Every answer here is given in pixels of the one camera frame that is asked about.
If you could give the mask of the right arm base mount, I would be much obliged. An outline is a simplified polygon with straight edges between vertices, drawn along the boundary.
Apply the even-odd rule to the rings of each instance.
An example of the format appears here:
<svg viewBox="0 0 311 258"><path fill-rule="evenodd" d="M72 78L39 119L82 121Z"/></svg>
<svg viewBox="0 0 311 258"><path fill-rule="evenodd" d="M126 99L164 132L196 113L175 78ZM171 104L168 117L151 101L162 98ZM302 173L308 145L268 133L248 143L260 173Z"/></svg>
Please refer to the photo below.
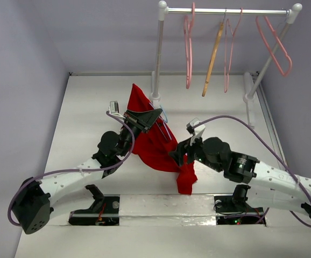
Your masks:
<svg viewBox="0 0 311 258"><path fill-rule="evenodd" d="M266 225L264 209L246 203L246 194L251 187L240 184L231 194L214 197L213 209L217 225Z"/></svg>

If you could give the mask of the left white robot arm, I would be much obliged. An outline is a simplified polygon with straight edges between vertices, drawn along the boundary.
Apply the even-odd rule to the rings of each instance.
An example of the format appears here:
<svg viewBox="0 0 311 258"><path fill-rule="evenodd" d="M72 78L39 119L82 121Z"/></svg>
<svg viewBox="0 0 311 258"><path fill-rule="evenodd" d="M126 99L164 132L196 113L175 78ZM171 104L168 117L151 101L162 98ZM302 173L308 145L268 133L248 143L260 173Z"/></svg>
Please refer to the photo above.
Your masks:
<svg viewBox="0 0 311 258"><path fill-rule="evenodd" d="M161 109L124 114L107 111L107 115L121 124L120 132L106 131L97 145L98 151L76 168L62 169L26 179L8 206L8 220L33 234L61 212L59 201L82 189L91 194L84 199L90 212L100 212L104 195L95 181L113 174L132 153L139 135L147 133L162 113Z"/></svg>

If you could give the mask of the red t shirt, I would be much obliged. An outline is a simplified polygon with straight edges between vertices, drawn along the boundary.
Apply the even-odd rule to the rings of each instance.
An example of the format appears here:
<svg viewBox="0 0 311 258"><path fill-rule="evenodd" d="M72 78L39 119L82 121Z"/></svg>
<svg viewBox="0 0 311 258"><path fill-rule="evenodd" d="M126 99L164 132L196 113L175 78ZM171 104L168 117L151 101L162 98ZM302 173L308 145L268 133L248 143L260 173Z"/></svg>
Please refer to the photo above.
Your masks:
<svg viewBox="0 0 311 258"><path fill-rule="evenodd" d="M178 192L190 195L193 191L193 184L197 181L194 164L190 163L179 167L169 156L168 153L176 149L178 142L170 129L172 140L165 139L162 134L162 132L166 134L164 128L158 127L160 123L161 119L158 118L147 133L141 133L137 137L132 152L138 155L147 166L155 170L178 173L176 179Z"/></svg>

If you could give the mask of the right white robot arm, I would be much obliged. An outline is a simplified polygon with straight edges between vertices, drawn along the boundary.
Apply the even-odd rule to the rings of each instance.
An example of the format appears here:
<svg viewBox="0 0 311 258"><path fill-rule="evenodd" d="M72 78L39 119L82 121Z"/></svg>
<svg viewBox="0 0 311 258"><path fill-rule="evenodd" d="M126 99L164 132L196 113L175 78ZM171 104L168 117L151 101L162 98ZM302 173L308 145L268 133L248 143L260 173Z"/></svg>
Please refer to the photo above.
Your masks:
<svg viewBox="0 0 311 258"><path fill-rule="evenodd" d="M180 142L169 153L179 166L198 161L236 183L231 197L235 210L275 208L306 214L311 219L311 178L277 169L259 159L234 152L218 137Z"/></svg>

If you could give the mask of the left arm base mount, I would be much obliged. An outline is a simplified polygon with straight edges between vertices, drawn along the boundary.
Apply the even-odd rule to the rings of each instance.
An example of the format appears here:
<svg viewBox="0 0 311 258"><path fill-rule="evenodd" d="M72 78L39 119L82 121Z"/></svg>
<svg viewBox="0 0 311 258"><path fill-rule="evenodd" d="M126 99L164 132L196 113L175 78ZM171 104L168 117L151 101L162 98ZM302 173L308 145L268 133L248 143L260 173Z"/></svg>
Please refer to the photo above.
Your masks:
<svg viewBox="0 0 311 258"><path fill-rule="evenodd" d="M94 201L87 209L72 211L68 223L72 226L118 226L120 195L105 196L94 184L85 188Z"/></svg>

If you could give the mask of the blue wire hanger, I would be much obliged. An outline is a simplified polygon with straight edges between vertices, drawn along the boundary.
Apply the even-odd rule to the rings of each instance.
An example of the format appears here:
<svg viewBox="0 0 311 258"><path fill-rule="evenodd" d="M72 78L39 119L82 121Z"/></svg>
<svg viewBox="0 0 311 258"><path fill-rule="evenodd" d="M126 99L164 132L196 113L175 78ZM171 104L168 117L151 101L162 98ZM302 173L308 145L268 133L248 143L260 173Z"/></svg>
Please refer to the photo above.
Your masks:
<svg viewBox="0 0 311 258"><path fill-rule="evenodd" d="M164 109L162 108L161 105L159 105L158 107L154 106L152 102L149 102L149 105L153 108L153 109L161 109L162 110L162 113L160 115L160 119L161 119L161 123L160 125L158 125L158 127L160 128L161 126L164 128L166 134L164 132L162 132L162 134L164 135L165 139L168 140L168 141L171 141L172 140L172 136L169 132L169 127L167 125L168 123L168 118L167 118L167 115L166 115L166 112L164 111Z"/></svg>

